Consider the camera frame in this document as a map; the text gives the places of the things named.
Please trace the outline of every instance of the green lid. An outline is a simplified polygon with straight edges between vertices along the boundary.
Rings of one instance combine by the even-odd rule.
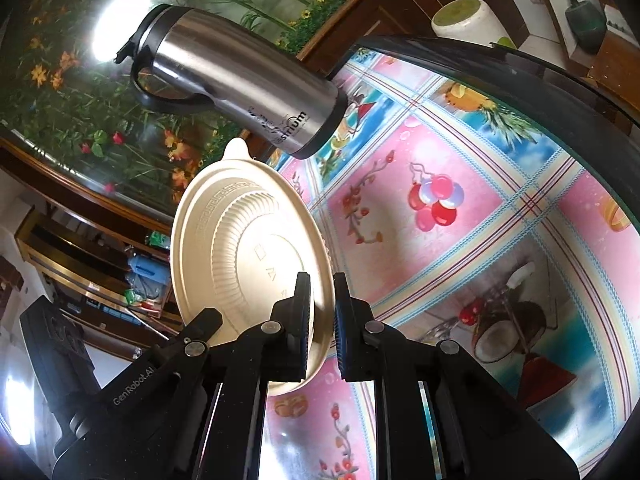
[[[480,8],[480,0],[456,0],[442,7],[433,17],[433,24],[446,27],[471,18]]]

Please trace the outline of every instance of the stainless steel thermos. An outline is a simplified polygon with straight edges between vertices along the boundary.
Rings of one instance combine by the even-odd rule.
[[[204,10],[160,5],[152,9],[116,57],[132,57],[131,83],[153,111],[220,113],[295,158],[307,158],[331,137],[347,97],[297,59],[235,23]],[[138,80],[147,68],[190,94],[167,99]]]

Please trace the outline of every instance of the blue item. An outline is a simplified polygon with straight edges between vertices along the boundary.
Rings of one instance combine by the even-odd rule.
[[[145,276],[155,282],[169,285],[169,282],[171,281],[171,271],[169,270],[169,267],[150,258],[145,258],[140,254],[129,259],[129,267],[131,267],[131,270],[136,274]]]

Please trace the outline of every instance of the metal screw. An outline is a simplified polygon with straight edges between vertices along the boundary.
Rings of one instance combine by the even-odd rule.
[[[366,330],[370,334],[379,334],[384,329],[385,325],[381,321],[367,321],[364,324],[364,330]]]
[[[265,334],[277,334],[282,327],[277,321],[265,321],[260,328]]]
[[[440,343],[440,350],[442,350],[445,354],[455,355],[460,350],[460,346],[455,341],[447,339]]]
[[[204,346],[204,343],[201,343],[200,341],[194,341],[184,347],[184,353],[189,357],[197,357],[199,355],[202,355],[206,349],[207,347]]]

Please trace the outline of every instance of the sunflower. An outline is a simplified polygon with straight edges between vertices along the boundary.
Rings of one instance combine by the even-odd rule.
[[[42,65],[36,65],[33,70],[31,70],[31,79],[33,79],[37,84],[38,88],[47,80],[47,71],[43,69]]]

